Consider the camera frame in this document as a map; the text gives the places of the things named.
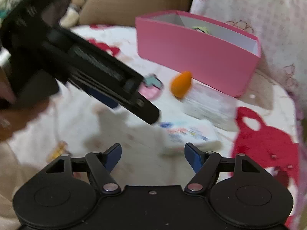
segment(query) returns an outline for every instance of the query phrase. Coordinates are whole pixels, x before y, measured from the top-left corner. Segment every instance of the metal rivet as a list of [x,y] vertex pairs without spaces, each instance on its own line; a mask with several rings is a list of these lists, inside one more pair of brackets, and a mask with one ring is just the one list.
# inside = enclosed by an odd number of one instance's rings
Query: metal rivet
[[17,20],[15,20],[15,23],[16,23],[16,25],[17,26],[24,26],[24,27],[26,27],[27,26],[27,24],[26,24],[26,22],[21,18],[21,17],[19,17]]
[[116,183],[107,183],[102,187],[105,191],[115,191],[118,189],[118,185]]
[[139,98],[136,100],[136,104],[140,107],[144,106],[144,102],[142,100],[140,100]]
[[11,128],[11,123],[5,118],[0,118],[0,125],[5,128],[5,129],[10,129]]
[[188,185],[188,189],[191,191],[200,191],[203,189],[203,186],[199,183],[191,183]]
[[36,14],[36,8],[33,6],[29,6],[27,7],[27,12],[31,17],[33,17]]

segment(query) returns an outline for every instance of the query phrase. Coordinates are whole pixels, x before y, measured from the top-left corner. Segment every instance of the hand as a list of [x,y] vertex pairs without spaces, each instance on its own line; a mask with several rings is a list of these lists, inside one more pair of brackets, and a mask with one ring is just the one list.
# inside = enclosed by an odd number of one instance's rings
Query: hand
[[[0,69],[0,98],[4,98],[12,104],[16,101],[10,83],[2,69]],[[12,137],[15,131],[24,129],[27,122],[38,117],[38,115],[43,112],[48,105],[49,99],[46,99],[31,108],[1,110],[0,141],[5,141]]]

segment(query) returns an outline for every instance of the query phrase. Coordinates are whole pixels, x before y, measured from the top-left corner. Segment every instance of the pillow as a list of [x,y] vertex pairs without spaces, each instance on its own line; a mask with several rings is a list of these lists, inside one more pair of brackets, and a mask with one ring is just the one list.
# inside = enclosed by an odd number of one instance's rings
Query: pillow
[[60,25],[65,28],[75,26],[79,21],[79,12],[86,0],[71,0],[66,14],[60,20]]
[[161,10],[189,11],[192,0],[87,0],[80,24],[135,26],[135,17]]
[[[295,105],[300,102],[307,115],[307,0],[193,0],[190,12],[256,35],[262,47],[258,68],[279,82],[292,95]],[[273,90],[272,96],[278,96],[278,92]],[[272,98],[267,97],[266,100],[270,103]],[[254,100],[252,104],[263,107],[259,100]],[[287,107],[285,102],[278,106]],[[270,113],[268,109],[264,107],[264,114]],[[303,117],[302,111],[297,108],[297,121]],[[280,122],[287,123],[285,118],[281,118]],[[306,174],[306,148],[300,148],[300,173]],[[296,229],[304,204],[307,205],[306,175],[301,176],[299,184],[298,191],[291,189],[294,208],[290,215],[295,216],[292,230]]]

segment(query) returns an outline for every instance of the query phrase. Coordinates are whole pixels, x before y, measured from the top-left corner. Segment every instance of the blurred object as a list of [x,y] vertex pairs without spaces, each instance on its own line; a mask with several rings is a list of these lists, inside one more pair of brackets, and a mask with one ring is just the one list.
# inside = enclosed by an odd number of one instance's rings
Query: blurred object
[[184,113],[206,118],[226,131],[235,130],[236,99],[201,84],[194,84],[183,100]]
[[171,93],[177,97],[182,99],[185,94],[188,92],[192,84],[192,73],[185,71],[178,76],[176,76],[171,81]]
[[192,27],[198,32],[203,32],[205,34],[211,35],[211,32],[206,27]]
[[65,141],[60,141],[58,145],[54,148],[52,153],[48,156],[47,162],[53,161],[54,159],[56,159],[58,156],[62,154],[71,155],[71,153],[68,150],[66,150],[66,147],[67,147],[67,143]]
[[189,11],[191,0],[88,0],[80,12],[80,24],[135,26],[135,17],[179,9]]
[[79,13],[73,8],[69,7],[66,15],[60,20],[60,25],[65,28],[73,27],[79,20]]
[[70,28],[75,26],[79,20],[79,12],[81,11],[86,0],[71,0],[67,13],[60,20],[62,27]]
[[146,99],[153,101],[160,97],[164,88],[163,83],[153,73],[144,77],[144,81],[139,87],[139,93]]
[[183,154],[186,143],[192,143],[202,151],[221,147],[211,122],[188,116],[159,123],[155,126],[155,134],[157,146],[166,155]]

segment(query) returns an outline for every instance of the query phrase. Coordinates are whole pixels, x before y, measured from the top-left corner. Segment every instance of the round black pad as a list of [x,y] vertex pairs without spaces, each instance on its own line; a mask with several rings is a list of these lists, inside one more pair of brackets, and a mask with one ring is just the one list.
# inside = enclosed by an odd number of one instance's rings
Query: round black pad
[[65,203],[70,198],[70,192],[64,187],[50,186],[38,190],[34,198],[42,206],[54,207]]
[[126,186],[117,196],[102,198],[74,230],[239,230],[216,215],[203,196],[180,186]]
[[61,173],[38,173],[15,194],[19,221],[39,229],[59,229],[82,220],[95,206],[96,192],[86,182]]
[[265,205],[272,198],[269,190],[254,185],[240,187],[235,194],[242,203],[250,206]]
[[209,195],[213,209],[237,226],[264,228],[284,223],[293,207],[290,192],[273,177],[261,179],[253,174],[217,183]]

